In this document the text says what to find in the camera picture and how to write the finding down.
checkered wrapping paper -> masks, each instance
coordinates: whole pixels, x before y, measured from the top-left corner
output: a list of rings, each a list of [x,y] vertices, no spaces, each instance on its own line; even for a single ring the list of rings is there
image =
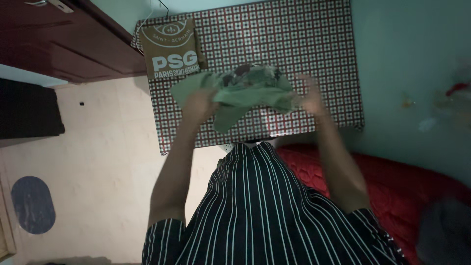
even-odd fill
[[[349,0],[280,0],[148,19],[143,27],[193,18],[209,70],[226,72],[245,63],[280,68],[301,96],[299,74],[317,77],[326,106],[339,127],[364,126]],[[143,22],[138,21],[136,28]],[[139,36],[137,45],[142,49]],[[182,118],[169,89],[179,80],[149,79],[160,152],[167,153]],[[304,110],[278,114],[255,106],[226,133],[203,123],[195,147],[313,132],[316,122]]]

tiled floor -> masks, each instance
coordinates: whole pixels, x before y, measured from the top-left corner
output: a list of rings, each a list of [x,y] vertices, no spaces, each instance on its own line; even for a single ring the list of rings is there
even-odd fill
[[[23,176],[39,177],[49,186],[57,215],[42,235],[29,234],[11,220],[18,248],[14,264],[87,256],[140,263],[150,194],[165,161],[147,79],[71,85],[56,92],[65,134],[0,149],[4,190]],[[195,150],[188,220],[225,154],[217,146]]]

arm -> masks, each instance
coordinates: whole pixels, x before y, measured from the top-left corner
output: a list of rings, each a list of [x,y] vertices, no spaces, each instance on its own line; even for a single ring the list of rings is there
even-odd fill
[[[345,149],[336,125],[322,103],[315,80],[305,75],[301,78],[310,86],[311,91],[302,105],[307,112],[314,115],[319,124],[322,169],[332,201],[346,213],[370,208],[365,179]]]
[[[152,190],[148,226],[174,218],[185,223],[185,202],[190,185],[191,162],[195,137],[201,123],[216,110],[214,92],[199,90],[190,95],[183,107],[183,118]]]

striped shirt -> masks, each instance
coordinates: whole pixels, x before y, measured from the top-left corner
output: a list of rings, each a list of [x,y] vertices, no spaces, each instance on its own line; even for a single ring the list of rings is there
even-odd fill
[[[262,142],[238,144],[187,227],[152,225],[142,264],[407,264],[371,210],[344,213]]]

green cloth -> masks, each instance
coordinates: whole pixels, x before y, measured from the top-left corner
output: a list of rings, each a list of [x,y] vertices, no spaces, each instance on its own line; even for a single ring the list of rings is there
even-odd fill
[[[213,98],[220,102],[213,128],[226,133],[253,106],[267,105],[281,114],[293,109],[295,93],[288,79],[272,66],[243,65],[223,74],[201,72],[187,77],[172,88],[170,93],[183,108],[187,97],[202,88],[219,91]]]

